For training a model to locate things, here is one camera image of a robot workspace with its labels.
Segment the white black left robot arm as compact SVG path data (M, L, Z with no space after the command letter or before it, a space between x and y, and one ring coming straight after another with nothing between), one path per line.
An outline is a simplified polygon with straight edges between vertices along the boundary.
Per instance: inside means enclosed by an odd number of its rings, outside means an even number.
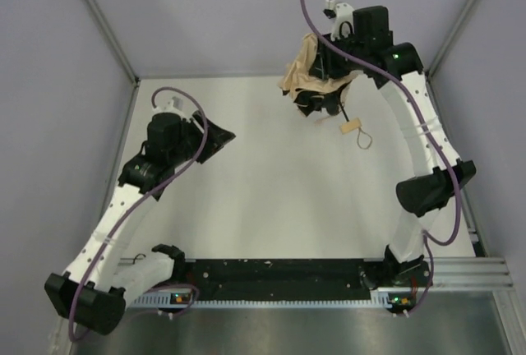
M128 160L101 220L73 262L51 274L44 290L59 316L68 321L71 341L76 326L107 335L126 309L153 287L182 277L185 254L173 245L152 247L151 256L118 268L123 252L164 189L192 164L203 164L235 134L195 111L189 118L156 113L139 152Z

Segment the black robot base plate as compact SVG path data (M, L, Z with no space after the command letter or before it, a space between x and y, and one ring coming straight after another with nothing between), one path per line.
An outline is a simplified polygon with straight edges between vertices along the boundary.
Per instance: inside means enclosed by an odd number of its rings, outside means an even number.
M192 284L201 301L367 300L378 288L426 286L422 258L398 265L364 259L199 259L178 262L170 284Z

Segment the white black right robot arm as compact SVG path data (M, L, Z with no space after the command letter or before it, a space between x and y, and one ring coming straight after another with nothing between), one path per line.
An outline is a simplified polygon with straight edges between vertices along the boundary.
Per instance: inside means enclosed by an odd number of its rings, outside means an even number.
M411 43L395 44L386 7L358 10L345 2L328 1L325 15L332 31L318 39L310 75L341 80L354 71L373 79L404 135L413 166L411 178L395 193L402 206L394 236L385 248L381 270L365 273L374 287L401 284L423 269L424 240L440 210L455 199L451 244L459 232L460 191L475 175L473 161L464 161L448 142L427 90L418 51Z

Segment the beige and black folding umbrella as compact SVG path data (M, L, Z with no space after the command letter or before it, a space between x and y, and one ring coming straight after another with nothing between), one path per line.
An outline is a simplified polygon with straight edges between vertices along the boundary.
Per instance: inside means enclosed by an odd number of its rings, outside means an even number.
M368 150L373 142L372 136L363 130L359 118L351 119L345 111L349 86L362 72L351 71L337 79L329 77L325 71L326 65L316 58L318 49L323 46L315 34L305 35L297 56L286 66L278 87L282 95L290 97L303 117L314 112L325 112L324 117L315 120L317 125L343 115L345 122L339 126L340 132L346 135L356 131L358 139L366 136L368 142L363 144L358 141L357 146Z

